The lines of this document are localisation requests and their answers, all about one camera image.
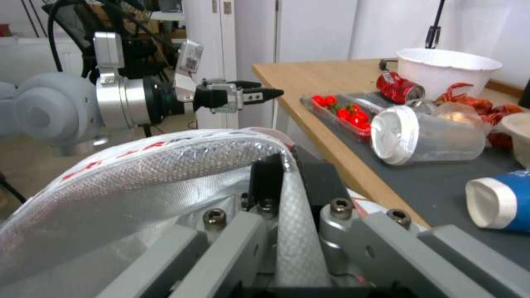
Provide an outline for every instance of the silver cylindrical joint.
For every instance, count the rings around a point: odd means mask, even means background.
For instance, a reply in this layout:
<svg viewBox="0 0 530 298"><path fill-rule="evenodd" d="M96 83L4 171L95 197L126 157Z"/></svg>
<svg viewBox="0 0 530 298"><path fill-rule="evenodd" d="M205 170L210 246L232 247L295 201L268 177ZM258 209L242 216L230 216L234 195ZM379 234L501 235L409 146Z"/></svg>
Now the silver cylindrical joint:
<svg viewBox="0 0 530 298"><path fill-rule="evenodd" d="M204 212L202 221L206 230L219 231L226 227L226 214L219 208L210 209Z"/></svg>
<svg viewBox="0 0 530 298"><path fill-rule="evenodd" d="M339 220L347 220L351 217L354 204L349 198L335 198L330 203L330 213Z"/></svg>
<svg viewBox="0 0 530 298"><path fill-rule="evenodd" d="M144 80L125 77L113 83L96 83L100 114L108 128L125 129L151 123L145 101Z"/></svg>
<svg viewBox="0 0 530 298"><path fill-rule="evenodd" d="M390 209L386 212L386 214L405 229L408 230L410 228L410 223L412 220L410 219L410 215L407 212L401 209Z"/></svg>

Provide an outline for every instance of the white cup lid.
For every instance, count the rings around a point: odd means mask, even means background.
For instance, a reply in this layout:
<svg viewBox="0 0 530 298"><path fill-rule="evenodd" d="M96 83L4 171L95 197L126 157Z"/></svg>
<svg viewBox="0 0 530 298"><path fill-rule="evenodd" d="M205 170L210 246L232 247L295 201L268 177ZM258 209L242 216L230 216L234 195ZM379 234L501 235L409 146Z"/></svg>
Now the white cup lid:
<svg viewBox="0 0 530 298"><path fill-rule="evenodd" d="M372 120L372 146L388 164L404 164L416 149L419 135L416 113L407 106L388 108Z"/></svg>
<svg viewBox="0 0 530 298"><path fill-rule="evenodd" d="M517 197L506 184L493 178L468 181L467 211L478 227L504 229L517 213Z"/></svg>

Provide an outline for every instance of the cherry tomato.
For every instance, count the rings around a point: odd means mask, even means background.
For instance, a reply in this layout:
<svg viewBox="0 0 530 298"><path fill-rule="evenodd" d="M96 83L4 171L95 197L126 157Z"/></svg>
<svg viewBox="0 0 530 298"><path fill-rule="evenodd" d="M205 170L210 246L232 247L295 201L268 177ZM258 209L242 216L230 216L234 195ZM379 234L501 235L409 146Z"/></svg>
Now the cherry tomato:
<svg viewBox="0 0 530 298"><path fill-rule="evenodd" d="M350 118L348 118L348 122L350 122L353 126L358 126L361 123L365 123L359 114L351 114Z"/></svg>
<svg viewBox="0 0 530 298"><path fill-rule="evenodd" d="M337 99L333 95L328 95L325 97L328 107L332 107L337 104Z"/></svg>
<svg viewBox="0 0 530 298"><path fill-rule="evenodd" d="M345 108L340 108L337 110L337 117L339 119L342 119L344 121L348 121L348 119L350 118L350 111L348 111L347 109Z"/></svg>
<svg viewBox="0 0 530 298"><path fill-rule="evenodd" d="M357 125L358 128L362 129L362 130L368 130L370 129L370 123L368 122L361 122Z"/></svg>
<svg viewBox="0 0 530 298"><path fill-rule="evenodd" d="M359 109L357 115L361 118L363 122L368 122L368 114L365 113L363 110Z"/></svg>
<svg viewBox="0 0 530 298"><path fill-rule="evenodd" d="M349 108L350 108L351 113L353 114L358 113L361 110L361 108L354 103L351 103Z"/></svg>
<svg viewBox="0 0 530 298"><path fill-rule="evenodd" d="M328 106L327 100L324 97L320 96L320 95L314 95L311 98L313 99L313 102L316 102L316 104L318 104L321 107L327 107Z"/></svg>

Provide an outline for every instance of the clear plastic cup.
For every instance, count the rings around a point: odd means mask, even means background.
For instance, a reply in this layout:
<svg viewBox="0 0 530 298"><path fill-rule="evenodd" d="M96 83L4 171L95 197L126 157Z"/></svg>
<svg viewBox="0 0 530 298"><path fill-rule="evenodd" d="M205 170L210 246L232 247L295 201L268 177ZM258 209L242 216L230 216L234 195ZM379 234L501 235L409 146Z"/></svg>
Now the clear plastic cup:
<svg viewBox="0 0 530 298"><path fill-rule="evenodd" d="M372 121L372 146L388 164L464 161L479 156L484 133L470 125L415 113L407 106L388 108Z"/></svg>

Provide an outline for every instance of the wooden table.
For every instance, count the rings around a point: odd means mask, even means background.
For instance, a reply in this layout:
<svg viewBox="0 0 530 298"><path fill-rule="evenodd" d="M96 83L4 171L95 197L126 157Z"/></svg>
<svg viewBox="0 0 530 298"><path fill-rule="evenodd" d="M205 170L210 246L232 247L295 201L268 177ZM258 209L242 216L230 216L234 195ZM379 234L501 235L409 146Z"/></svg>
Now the wooden table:
<svg viewBox="0 0 530 298"><path fill-rule="evenodd" d="M403 209L414 221L430 227L420 214L300 103L300 97L307 93L376 91L376 79L381 73L378 63L379 59L254 64L253 71L265 86L285 91L278 100L281 107L317 145L324 158L335 165L348 187L387 208ZM481 97L495 105L517 103L515 97L489 89L485 89Z"/></svg>

